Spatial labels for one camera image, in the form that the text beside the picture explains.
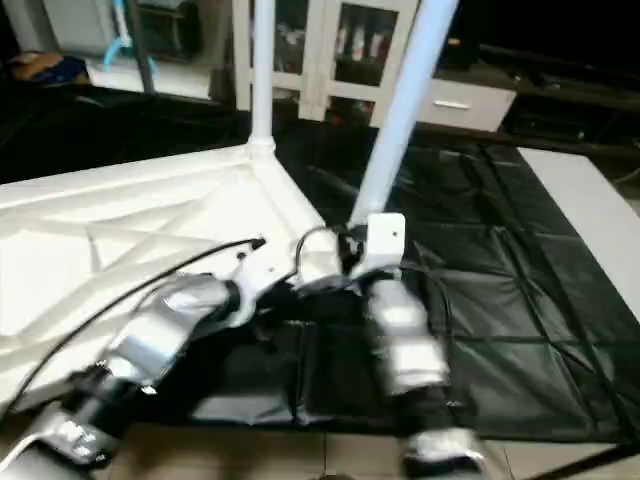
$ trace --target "white cabinet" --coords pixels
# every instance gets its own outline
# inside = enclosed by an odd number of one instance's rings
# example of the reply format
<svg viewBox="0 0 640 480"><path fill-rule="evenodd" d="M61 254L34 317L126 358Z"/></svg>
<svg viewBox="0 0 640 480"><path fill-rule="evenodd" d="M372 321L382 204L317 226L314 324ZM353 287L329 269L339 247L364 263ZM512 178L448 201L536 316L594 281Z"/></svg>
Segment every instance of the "white cabinet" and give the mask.
<svg viewBox="0 0 640 480"><path fill-rule="evenodd" d="M495 132L515 96L511 90L434 79L418 120Z"/></svg>
<svg viewBox="0 0 640 480"><path fill-rule="evenodd" d="M274 97L298 104L301 118L324 120L336 108L380 125L393 93L417 0L278 2ZM251 106L252 0L234 0L236 102Z"/></svg>

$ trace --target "white platform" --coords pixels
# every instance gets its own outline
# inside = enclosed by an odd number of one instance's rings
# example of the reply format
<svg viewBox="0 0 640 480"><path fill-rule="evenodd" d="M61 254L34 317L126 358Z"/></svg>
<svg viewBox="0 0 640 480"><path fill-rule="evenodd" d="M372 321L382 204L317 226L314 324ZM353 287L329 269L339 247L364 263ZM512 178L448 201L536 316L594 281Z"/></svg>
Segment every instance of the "white platform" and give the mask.
<svg viewBox="0 0 640 480"><path fill-rule="evenodd" d="M3 185L0 218L0 405L63 334L135 284L232 240L264 237L293 252L322 224L275 157L250 159L245 146ZM186 271L224 276L243 248ZM135 302L54 357L22 405L95 360Z"/></svg>

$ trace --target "drawer handle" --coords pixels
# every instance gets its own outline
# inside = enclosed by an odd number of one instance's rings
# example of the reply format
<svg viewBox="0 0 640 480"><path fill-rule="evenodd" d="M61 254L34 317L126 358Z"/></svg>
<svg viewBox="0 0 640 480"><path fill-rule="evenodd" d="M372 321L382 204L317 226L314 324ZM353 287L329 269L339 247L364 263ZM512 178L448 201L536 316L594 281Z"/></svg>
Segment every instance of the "drawer handle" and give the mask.
<svg viewBox="0 0 640 480"><path fill-rule="evenodd" d="M469 110L471 105L458 102L447 102L446 100L434 100L433 104L436 107L453 108L454 110Z"/></svg>

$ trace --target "white metal frame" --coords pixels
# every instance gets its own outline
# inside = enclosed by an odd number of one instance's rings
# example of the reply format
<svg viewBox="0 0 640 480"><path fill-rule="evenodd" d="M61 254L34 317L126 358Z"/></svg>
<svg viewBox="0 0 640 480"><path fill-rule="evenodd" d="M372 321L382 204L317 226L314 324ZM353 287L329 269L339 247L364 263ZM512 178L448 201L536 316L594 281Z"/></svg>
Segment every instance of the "white metal frame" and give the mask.
<svg viewBox="0 0 640 480"><path fill-rule="evenodd" d="M132 284L195 251L238 238L261 236L288 243L293 251L304 232L323 223L274 156L275 0L256 3L255 40L262 46L254 49L258 88L246 145L0 188L0 404L61 336ZM391 102L393 114L378 135L352 223L384 208L455 4L422 3ZM322 235L310 239L306 258L310 253L313 265L314 255L322 254L316 276L335 272L333 244ZM237 266L237 253L187 270L224 277ZM21 406L50 398L70 372L94 361L137 300L114 309L54 357Z"/></svg>

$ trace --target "glass cabinet door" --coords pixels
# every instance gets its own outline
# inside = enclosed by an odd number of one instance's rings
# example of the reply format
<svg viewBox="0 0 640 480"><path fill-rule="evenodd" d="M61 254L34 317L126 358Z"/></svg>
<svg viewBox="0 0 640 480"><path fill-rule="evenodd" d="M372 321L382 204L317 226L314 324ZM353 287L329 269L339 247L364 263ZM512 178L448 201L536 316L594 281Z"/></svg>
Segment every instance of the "glass cabinet door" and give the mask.
<svg viewBox="0 0 640 480"><path fill-rule="evenodd" d="M253 16L256 0L235 0L234 62L236 71L236 103L241 110L251 108L253 68ZM290 111L308 118L314 99L317 46L322 33L325 0L287 0L276 2L275 51L273 61L274 109Z"/></svg>
<svg viewBox="0 0 640 480"><path fill-rule="evenodd" d="M381 123L416 7L417 0L327 2L313 118Z"/></svg>

